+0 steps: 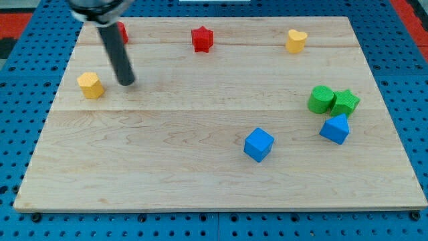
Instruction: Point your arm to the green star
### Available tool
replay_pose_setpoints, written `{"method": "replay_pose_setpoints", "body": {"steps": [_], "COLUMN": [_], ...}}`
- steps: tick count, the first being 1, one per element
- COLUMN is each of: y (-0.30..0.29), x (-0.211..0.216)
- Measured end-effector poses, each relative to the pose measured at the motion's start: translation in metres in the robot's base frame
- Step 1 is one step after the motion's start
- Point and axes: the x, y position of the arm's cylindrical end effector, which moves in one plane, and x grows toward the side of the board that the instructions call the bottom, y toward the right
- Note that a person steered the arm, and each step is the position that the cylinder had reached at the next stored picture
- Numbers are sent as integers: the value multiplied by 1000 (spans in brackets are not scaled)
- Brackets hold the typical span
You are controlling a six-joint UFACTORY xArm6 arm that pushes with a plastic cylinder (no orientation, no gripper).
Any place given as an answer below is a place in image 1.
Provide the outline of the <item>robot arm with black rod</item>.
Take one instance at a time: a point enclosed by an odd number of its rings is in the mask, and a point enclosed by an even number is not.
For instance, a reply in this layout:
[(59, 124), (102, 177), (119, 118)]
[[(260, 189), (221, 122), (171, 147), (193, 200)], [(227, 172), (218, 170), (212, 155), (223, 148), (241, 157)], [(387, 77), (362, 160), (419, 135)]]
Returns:
[(119, 31), (119, 17), (134, 0), (67, 0), (72, 15), (97, 27), (118, 83), (129, 86), (135, 77)]

